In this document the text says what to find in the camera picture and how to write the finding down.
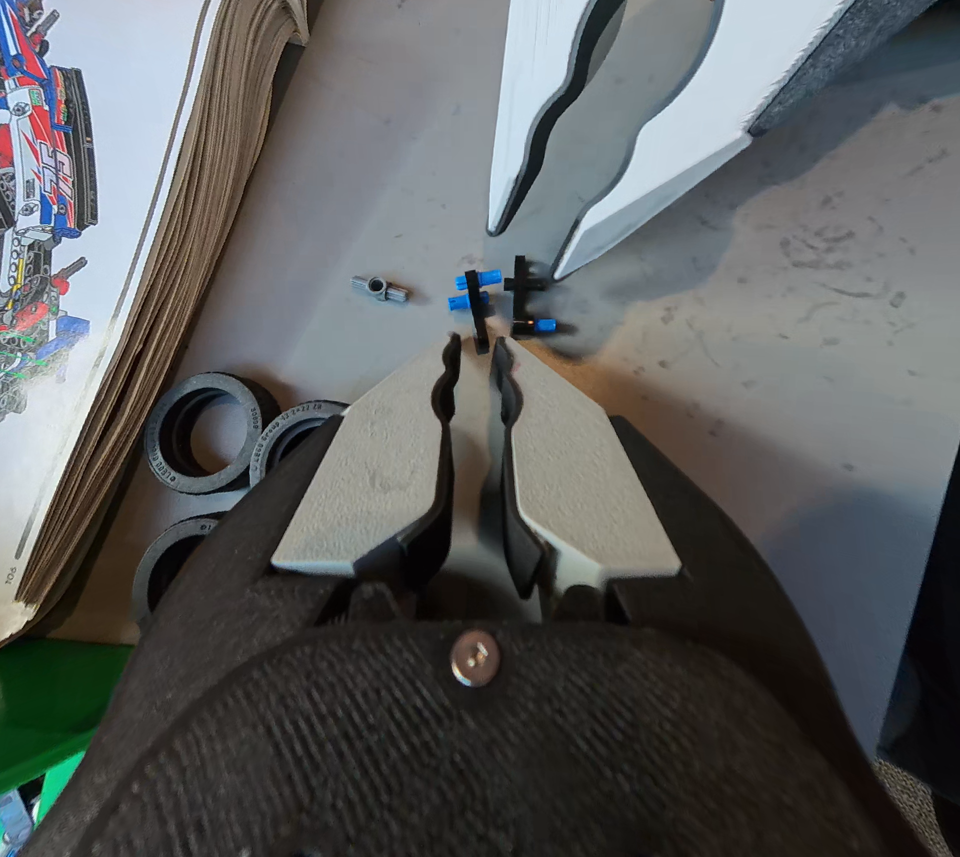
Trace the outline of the green plastic bin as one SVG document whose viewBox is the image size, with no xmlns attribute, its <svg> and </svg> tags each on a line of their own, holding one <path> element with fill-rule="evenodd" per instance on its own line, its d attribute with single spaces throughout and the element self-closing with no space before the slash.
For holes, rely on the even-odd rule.
<svg viewBox="0 0 960 857">
<path fill-rule="evenodd" d="M 1 650 L 1 792 L 18 789 L 33 828 L 71 779 L 132 646 L 18 639 Z"/>
</svg>

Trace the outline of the black rubber toy tyre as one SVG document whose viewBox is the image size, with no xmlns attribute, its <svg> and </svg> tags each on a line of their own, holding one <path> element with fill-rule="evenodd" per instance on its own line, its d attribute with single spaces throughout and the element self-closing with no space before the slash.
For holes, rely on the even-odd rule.
<svg viewBox="0 0 960 857">
<path fill-rule="evenodd" d="M 245 418 L 243 445 L 231 463 L 208 472 L 200 466 L 191 437 L 201 413 L 222 397 L 235 401 Z M 274 410 L 259 387 L 234 375 L 206 372 L 177 383 L 154 405 L 146 423 L 144 446 L 153 475 L 169 489 L 209 495 L 245 489 L 251 458 L 268 414 Z"/>
<path fill-rule="evenodd" d="M 252 488 L 327 420 L 341 416 L 350 405 L 328 399 L 313 399 L 280 413 L 261 432 L 248 466 Z"/>
<path fill-rule="evenodd" d="M 224 511 L 184 518 L 154 539 L 136 568 L 130 592 L 130 618 L 143 631 L 162 597 Z"/>
</svg>

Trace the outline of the open instruction book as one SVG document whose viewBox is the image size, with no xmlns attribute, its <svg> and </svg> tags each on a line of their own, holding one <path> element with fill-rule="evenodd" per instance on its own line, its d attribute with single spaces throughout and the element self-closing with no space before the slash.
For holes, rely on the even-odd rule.
<svg viewBox="0 0 960 857">
<path fill-rule="evenodd" d="M 3 645 L 88 553 L 310 19 L 308 0 L 2 0 Z"/>
</svg>

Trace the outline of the black angled beam blue pin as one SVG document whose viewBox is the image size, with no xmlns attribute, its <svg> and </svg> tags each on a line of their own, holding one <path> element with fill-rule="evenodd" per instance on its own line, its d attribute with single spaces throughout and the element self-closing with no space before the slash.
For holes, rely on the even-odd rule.
<svg viewBox="0 0 960 857">
<path fill-rule="evenodd" d="M 510 336 L 515 340 L 533 338 L 556 333 L 558 322 L 555 318 L 534 317 L 528 303 L 531 295 L 544 293 L 551 281 L 531 269 L 526 256 L 517 254 L 513 259 L 512 276 L 503 280 L 503 289 L 511 294 Z"/>
</svg>

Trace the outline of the grey axle connector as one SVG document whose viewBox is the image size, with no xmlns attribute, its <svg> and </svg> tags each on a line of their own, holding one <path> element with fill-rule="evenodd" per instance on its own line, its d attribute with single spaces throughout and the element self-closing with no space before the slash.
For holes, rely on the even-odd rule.
<svg viewBox="0 0 960 857">
<path fill-rule="evenodd" d="M 381 276 L 354 275 L 350 285 L 361 293 L 380 302 L 407 303 L 411 298 L 411 291 L 398 284 L 390 282 Z"/>
</svg>

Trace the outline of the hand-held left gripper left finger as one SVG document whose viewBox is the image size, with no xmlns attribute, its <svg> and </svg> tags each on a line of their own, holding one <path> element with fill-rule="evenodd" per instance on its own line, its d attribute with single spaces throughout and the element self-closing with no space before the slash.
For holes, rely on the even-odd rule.
<svg viewBox="0 0 960 857">
<path fill-rule="evenodd" d="M 276 570 L 344 579 L 439 572 L 451 544 L 461 352 L 461 336 L 449 334 L 345 411 L 272 554 Z"/>
</svg>

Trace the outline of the black beam two blue pins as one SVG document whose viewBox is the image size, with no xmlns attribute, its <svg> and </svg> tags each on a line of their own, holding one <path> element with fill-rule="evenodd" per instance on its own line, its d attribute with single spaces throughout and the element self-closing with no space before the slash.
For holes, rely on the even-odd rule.
<svg viewBox="0 0 960 857">
<path fill-rule="evenodd" d="M 489 332 L 487 328 L 488 305 L 490 293 L 487 287 L 501 284 L 503 280 L 500 269 L 466 271 L 455 279 L 457 294 L 447 299 L 450 312 L 468 311 L 473 326 L 473 339 L 476 353 L 486 355 L 490 351 Z"/>
</svg>

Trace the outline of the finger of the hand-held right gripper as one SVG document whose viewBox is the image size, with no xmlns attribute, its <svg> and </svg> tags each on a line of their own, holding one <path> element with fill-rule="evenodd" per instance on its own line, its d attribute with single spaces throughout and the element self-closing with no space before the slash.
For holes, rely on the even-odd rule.
<svg viewBox="0 0 960 857">
<path fill-rule="evenodd" d="M 584 90 L 596 45 L 626 0 L 510 0 L 486 231 L 510 225 L 551 131 Z"/>
<path fill-rule="evenodd" d="M 761 112 L 854 0 L 717 0 L 702 54 L 579 216 L 555 280 L 592 263 L 752 142 Z"/>
</svg>

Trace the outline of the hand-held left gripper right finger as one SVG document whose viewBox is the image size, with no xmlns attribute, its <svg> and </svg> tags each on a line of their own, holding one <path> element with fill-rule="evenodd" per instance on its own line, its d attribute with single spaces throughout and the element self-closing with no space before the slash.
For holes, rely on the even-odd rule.
<svg viewBox="0 0 960 857">
<path fill-rule="evenodd" d="M 680 557 L 603 407 L 511 337 L 491 360 L 504 557 L 520 598 L 676 576 Z"/>
</svg>

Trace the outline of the pile of small toy bricks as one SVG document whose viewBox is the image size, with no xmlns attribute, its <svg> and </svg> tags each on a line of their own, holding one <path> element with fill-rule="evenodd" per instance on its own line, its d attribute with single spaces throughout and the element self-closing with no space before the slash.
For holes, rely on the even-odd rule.
<svg viewBox="0 0 960 857">
<path fill-rule="evenodd" d="M 34 832 L 31 810 L 19 790 L 14 788 L 1 794 L 1 855 L 16 856 L 29 842 Z"/>
</svg>

